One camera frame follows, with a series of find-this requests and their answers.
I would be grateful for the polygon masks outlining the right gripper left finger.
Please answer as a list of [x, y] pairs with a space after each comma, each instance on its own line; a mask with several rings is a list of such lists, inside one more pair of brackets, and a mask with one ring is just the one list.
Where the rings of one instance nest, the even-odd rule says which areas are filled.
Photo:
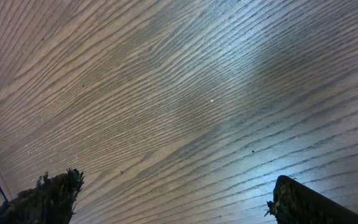
[[0, 206], [0, 224], [69, 224], [83, 184], [84, 174], [76, 169], [52, 178], [45, 174], [33, 189]]

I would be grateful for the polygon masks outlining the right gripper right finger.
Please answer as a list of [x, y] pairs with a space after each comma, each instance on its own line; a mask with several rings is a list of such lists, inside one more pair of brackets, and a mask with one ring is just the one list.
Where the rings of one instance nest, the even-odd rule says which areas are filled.
[[357, 213], [286, 175], [278, 176], [267, 206], [278, 224], [358, 224]]

